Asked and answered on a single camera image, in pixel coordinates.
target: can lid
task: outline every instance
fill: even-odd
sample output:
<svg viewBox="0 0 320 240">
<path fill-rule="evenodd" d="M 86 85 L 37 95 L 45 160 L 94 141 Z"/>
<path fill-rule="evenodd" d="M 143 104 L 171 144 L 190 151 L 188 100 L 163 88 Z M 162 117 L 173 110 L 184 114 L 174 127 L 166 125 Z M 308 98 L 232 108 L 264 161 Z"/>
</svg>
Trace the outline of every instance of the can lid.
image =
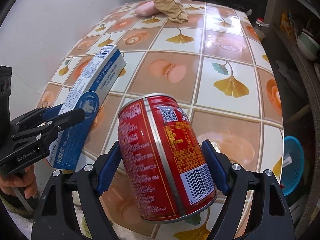
<svg viewBox="0 0 320 240">
<path fill-rule="evenodd" d="M 156 97 L 156 96 L 165 96 L 165 97 L 169 97 L 169 98 L 172 98 L 173 100 L 175 100 L 172 96 L 168 95 L 168 94 L 164 94 L 164 93 L 151 93 L 151 94 L 146 94 L 146 95 L 143 95 L 143 96 L 140 96 L 140 97 L 137 97 L 137 98 L 134 98 L 132 100 L 130 100 L 128 103 L 126 103 L 124 106 L 121 107 L 120 111 L 119 111 L 119 114 L 118 114 L 118 117 L 120 116 L 121 112 L 123 109 L 125 109 L 128 105 L 131 105 L 132 103 L 140 100 L 140 99 L 143 99 L 143 98 L 149 98 L 149 97 Z"/>
</svg>

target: beverage can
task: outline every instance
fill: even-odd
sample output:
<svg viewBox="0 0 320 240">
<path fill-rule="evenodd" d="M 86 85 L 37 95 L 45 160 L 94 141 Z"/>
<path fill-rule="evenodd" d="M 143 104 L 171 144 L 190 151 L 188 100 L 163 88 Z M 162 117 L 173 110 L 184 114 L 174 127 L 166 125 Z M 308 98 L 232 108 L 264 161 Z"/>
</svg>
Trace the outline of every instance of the beverage can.
<svg viewBox="0 0 320 240">
<path fill-rule="evenodd" d="M 148 94 L 123 106 L 118 138 L 143 219 L 173 223 L 214 202 L 215 185 L 199 143 L 170 95 Z"/>
</svg>

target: toothpaste box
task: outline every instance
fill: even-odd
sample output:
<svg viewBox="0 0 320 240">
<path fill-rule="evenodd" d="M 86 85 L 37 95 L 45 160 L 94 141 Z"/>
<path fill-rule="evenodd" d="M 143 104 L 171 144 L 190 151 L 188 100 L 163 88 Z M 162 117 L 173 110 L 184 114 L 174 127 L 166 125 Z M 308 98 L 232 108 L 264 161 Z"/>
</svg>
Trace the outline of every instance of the toothpaste box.
<svg viewBox="0 0 320 240">
<path fill-rule="evenodd" d="M 64 131 L 50 144 L 49 164 L 57 169 L 74 170 L 89 129 L 101 104 L 126 65 L 115 45 L 103 47 L 88 63 L 70 90 L 59 114 L 75 108 L 85 112 L 84 120 Z"/>
</svg>

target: crumpled brown paper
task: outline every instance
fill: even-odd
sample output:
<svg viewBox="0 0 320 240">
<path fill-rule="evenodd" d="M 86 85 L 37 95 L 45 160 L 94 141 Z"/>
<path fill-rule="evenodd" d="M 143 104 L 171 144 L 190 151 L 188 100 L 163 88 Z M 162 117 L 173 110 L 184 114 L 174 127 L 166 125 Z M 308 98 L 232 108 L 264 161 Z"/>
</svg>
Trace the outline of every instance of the crumpled brown paper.
<svg viewBox="0 0 320 240">
<path fill-rule="evenodd" d="M 188 21 L 188 13 L 182 4 L 174 0 L 153 0 L 155 7 L 173 22 L 184 23 Z"/>
</svg>

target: bottle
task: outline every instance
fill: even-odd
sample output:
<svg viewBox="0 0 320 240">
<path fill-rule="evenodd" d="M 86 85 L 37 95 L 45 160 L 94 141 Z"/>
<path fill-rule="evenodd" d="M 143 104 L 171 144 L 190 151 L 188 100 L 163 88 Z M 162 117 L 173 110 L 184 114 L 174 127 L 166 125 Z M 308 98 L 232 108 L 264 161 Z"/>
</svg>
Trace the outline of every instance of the bottle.
<svg viewBox="0 0 320 240">
<path fill-rule="evenodd" d="M 269 24 L 264 23 L 262 18 L 258 18 L 256 23 L 252 26 L 254 31 L 256 32 L 256 35 L 258 36 L 260 42 L 266 37 L 263 30 L 265 30 L 267 27 L 269 27 Z"/>
</svg>

